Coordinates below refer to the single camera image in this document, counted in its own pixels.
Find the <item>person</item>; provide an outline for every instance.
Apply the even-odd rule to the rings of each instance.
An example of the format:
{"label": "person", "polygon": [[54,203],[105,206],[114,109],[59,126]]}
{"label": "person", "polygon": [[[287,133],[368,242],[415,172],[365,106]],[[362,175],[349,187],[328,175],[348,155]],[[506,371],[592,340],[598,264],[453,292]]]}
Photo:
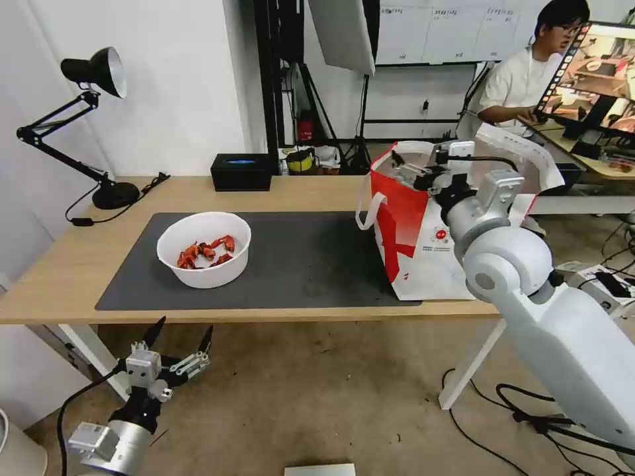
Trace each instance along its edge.
{"label": "person", "polygon": [[458,135],[473,139],[482,122],[518,135],[527,128],[517,118],[535,121],[534,109],[556,74],[562,54],[578,28],[589,21],[586,0],[551,0],[538,16],[536,40],[507,61],[496,65],[468,107]]}

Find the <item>yellow tape roll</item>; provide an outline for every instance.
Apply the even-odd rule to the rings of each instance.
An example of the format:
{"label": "yellow tape roll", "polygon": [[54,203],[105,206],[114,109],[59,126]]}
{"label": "yellow tape roll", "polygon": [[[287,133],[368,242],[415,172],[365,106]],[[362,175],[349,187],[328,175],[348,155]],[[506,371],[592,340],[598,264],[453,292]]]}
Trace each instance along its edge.
{"label": "yellow tape roll", "polygon": [[311,167],[313,167],[313,155],[309,155],[307,158],[301,161],[293,161],[289,160],[286,162],[289,167],[289,170],[295,173],[308,172]]}

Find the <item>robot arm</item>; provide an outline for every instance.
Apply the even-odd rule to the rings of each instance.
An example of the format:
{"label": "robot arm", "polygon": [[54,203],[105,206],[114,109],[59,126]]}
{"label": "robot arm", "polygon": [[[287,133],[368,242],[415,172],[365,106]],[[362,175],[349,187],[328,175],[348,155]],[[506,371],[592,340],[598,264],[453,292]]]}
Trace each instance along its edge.
{"label": "robot arm", "polygon": [[148,329],[141,342],[132,345],[126,359],[130,380],[126,404],[113,412],[107,426],[82,422],[68,440],[90,475],[137,474],[157,430],[162,404],[172,398],[174,388],[184,385],[210,363],[212,326],[198,350],[182,360],[162,357],[150,350],[164,323],[162,318]]}
{"label": "robot arm", "polygon": [[635,346],[591,296],[557,279],[539,236],[510,226],[524,178],[492,171],[474,192],[465,175],[434,166],[411,180],[402,166],[395,177],[418,190],[415,183],[433,175],[428,191],[441,205],[467,286],[496,306],[527,366],[569,418],[623,447],[620,457],[635,468],[628,451],[635,448]]}

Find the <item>white bowl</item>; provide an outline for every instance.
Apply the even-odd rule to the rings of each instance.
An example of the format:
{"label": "white bowl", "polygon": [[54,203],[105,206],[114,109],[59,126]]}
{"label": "white bowl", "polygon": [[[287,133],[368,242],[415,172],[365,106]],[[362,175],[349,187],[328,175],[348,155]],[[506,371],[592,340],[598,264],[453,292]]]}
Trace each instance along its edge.
{"label": "white bowl", "polygon": [[[235,240],[233,258],[214,268],[187,270],[177,267],[181,251],[195,241],[211,243],[217,238],[231,235]],[[184,284],[198,289],[223,286],[235,280],[245,270],[249,257],[251,228],[245,220],[224,212],[205,212],[190,215],[165,230],[157,242],[159,260],[170,268]],[[216,249],[217,256],[224,254],[222,245]]]}

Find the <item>black desk mat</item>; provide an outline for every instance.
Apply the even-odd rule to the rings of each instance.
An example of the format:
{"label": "black desk mat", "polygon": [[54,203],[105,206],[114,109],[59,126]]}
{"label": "black desk mat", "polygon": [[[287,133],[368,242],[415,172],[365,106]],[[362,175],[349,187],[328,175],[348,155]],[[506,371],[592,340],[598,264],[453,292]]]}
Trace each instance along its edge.
{"label": "black desk mat", "polygon": [[157,258],[157,240],[189,214],[155,214],[95,306],[98,311],[407,306],[371,231],[352,212],[241,213],[251,227],[247,268],[209,290],[189,288]]}

